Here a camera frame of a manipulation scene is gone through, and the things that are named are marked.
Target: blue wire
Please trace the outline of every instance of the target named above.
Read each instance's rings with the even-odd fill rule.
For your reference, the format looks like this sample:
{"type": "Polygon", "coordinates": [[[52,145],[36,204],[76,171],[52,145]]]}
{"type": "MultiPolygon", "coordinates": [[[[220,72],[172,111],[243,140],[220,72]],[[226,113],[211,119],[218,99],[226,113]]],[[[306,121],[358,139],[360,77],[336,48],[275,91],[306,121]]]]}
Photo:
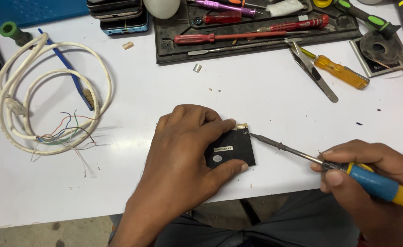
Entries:
{"type": "MultiPolygon", "coordinates": [[[[48,38],[48,40],[46,41],[48,43],[48,45],[52,45],[53,42],[51,41],[50,38],[48,38]]],[[[58,48],[54,48],[53,51],[56,53],[56,55],[58,56],[58,58],[63,62],[63,64],[66,66],[66,68],[68,68],[69,70],[74,70],[72,68],[72,66],[67,62],[66,58],[63,56],[63,54],[60,53],[60,51],[58,50],[58,48]]],[[[81,85],[78,81],[78,77],[74,74],[71,74],[72,76],[72,80],[73,83],[75,84],[75,87],[77,87],[77,91],[80,94],[81,98],[83,98],[84,102],[86,103],[87,107],[89,108],[89,110],[93,111],[92,106],[89,104],[89,101],[87,101],[86,97],[83,94],[83,91],[81,90],[81,85]]]]}
{"type": "MultiPolygon", "coordinates": [[[[67,129],[67,126],[69,125],[70,121],[72,120],[72,115],[70,115],[70,113],[66,113],[66,114],[69,115],[69,121],[67,122],[65,129],[67,129]]],[[[54,139],[52,139],[51,142],[54,141],[55,139],[57,139],[58,137],[60,137],[63,133],[64,133],[64,131],[61,132],[60,134],[58,134],[56,137],[54,137],[54,139]]],[[[39,140],[40,142],[44,142],[39,137],[37,137],[37,140],[39,140]]]]}

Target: tool tray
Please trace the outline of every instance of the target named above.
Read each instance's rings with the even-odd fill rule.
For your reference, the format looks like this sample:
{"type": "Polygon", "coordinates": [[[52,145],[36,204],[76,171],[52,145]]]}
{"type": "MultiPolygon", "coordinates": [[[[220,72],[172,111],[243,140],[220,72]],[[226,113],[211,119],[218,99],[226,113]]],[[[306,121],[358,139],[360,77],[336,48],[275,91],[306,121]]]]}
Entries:
{"type": "MultiPolygon", "coordinates": [[[[255,18],[252,19],[247,16],[243,16],[240,22],[227,23],[227,24],[208,24],[204,23],[196,25],[194,21],[179,21],[178,19],[194,19],[202,17],[204,14],[215,15],[227,10],[212,10],[196,3],[187,2],[181,0],[177,13],[169,19],[155,18],[154,29],[156,38],[156,62],[157,64],[167,62],[185,61],[191,59],[202,59],[209,57],[218,57],[222,55],[237,54],[250,51],[261,51],[286,48],[286,44],[275,44],[264,47],[247,48],[234,51],[223,51],[206,53],[203,55],[188,56],[189,51],[198,50],[210,50],[215,48],[223,48],[233,46],[233,40],[216,40],[214,43],[201,43],[201,44],[185,44],[176,45],[173,42],[174,36],[181,34],[210,34],[224,35],[224,34],[236,34],[256,31],[259,27],[268,27],[276,23],[299,21],[300,15],[307,15],[308,19],[317,18],[321,14],[327,14],[330,19],[326,28],[322,30],[309,29],[311,33],[307,34],[295,34],[287,36],[273,36],[273,37],[257,37],[251,41],[247,39],[238,39],[235,45],[259,43],[270,40],[282,40],[284,37],[296,38],[301,37],[303,41],[298,42],[299,45],[315,44],[334,42],[338,40],[352,40],[361,37],[362,34],[358,30],[358,23],[355,17],[341,12],[334,6],[328,6],[326,8],[318,8],[314,5],[312,0],[300,0],[307,9],[303,9],[296,13],[280,16],[270,17],[270,12],[264,9],[257,8],[256,11],[263,13],[255,14],[255,18]]],[[[248,0],[248,3],[266,6],[272,4],[268,0],[248,0]]],[[[294,31],[305,31],[307,29],[297,29],[294,31]]]]}

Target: blue phone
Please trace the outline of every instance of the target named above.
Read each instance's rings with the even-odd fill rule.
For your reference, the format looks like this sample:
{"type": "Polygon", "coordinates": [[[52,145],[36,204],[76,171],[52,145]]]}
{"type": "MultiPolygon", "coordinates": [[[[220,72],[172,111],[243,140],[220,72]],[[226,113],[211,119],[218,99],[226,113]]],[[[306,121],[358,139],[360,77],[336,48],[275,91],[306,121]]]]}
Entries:
{"type": "Polygon", "coordinates": [[[101,30],[107,35],[148,31],[148,11],[144,8],[139,17],[121,21],[101,21],[101,30]]]}

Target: hand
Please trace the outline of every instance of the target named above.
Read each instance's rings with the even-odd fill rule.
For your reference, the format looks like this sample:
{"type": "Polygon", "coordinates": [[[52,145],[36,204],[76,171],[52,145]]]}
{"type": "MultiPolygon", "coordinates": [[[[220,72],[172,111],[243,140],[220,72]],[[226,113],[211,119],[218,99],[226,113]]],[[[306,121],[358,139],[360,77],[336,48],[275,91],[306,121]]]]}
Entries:
{"type": "Polygon", "coordinates": [[[146,246],[175,219],[207,199],[248,165],[229,160],[206,166],[204,151],[235,120],[221,120],[214,110],[178,105],[159,119],[138,187],[127,201],[112,246],[146,246]]]}
{"type": "MultiPolygon", "coordinates": [[[[353,140],[323,152],[319,158],[334,162],[370,165],[377,174],[403,185],[403,155],[382,143],[353,140]]],[[[311,164],[321,172],[320,165],[311,164]]],[[[354,218],[358,228],[373,247],[403,247],[403,207],[372,200],[357,181],[340,170],[322,174],[320,189],[332,193],[354,218]]]]}

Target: phone battery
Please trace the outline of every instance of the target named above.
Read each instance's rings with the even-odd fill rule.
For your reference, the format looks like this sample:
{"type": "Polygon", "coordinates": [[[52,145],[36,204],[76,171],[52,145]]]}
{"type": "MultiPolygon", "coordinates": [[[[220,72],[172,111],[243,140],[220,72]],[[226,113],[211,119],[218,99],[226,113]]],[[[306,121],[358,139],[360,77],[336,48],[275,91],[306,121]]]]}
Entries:
{"type": "Polygon", "coordinates": [[[361,39],[362,38],[351,40],[349,43],[351,44],[351,47],[354,50],[354,53],[357,56],[358,60],[360,61],[360,64],[363,67],[363,70],[365,71],[366,76],[368,78],[378,76],[381,74],[385,74],[385,73],[389,73],[389,72],[394,72],[399,69],[403,69],[403,64],[401,61],[399,61],[395,64],[387,64],[386,66],[391,68],[391,69],[389,69],[377,62],[374,62],[374,61],[366,58],[360,50],[360,40],[361,39]]]}

